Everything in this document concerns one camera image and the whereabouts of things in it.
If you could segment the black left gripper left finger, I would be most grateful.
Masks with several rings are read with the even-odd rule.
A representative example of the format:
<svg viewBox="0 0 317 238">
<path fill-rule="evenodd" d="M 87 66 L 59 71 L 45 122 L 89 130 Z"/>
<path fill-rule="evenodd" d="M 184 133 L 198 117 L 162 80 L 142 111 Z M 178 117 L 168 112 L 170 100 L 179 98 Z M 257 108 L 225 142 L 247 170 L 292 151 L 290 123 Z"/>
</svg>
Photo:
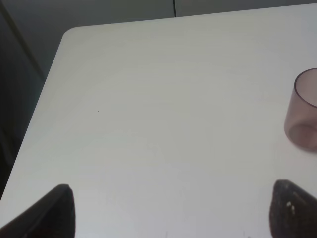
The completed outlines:
<svg viewBox="0 0 317 238">
<path fill-rule="evenodd" d="M 76 213 L 73 191 L 59 184 L 0 229 L 2 238 L 73 238 Z"/>
</svg>

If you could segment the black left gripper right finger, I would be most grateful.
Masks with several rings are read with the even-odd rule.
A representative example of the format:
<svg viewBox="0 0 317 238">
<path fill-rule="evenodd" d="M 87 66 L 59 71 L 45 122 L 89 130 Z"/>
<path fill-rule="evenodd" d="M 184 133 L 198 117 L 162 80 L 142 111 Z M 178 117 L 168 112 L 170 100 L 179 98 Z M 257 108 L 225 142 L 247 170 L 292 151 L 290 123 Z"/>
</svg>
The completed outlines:
<svg viewBox="0 0 317 238">
<path fill-rule="evenodd" d="M 269 209 L 273 238 L 315 238 L 317 199 L 287 179 L 275 182 Z"/>
</svg>

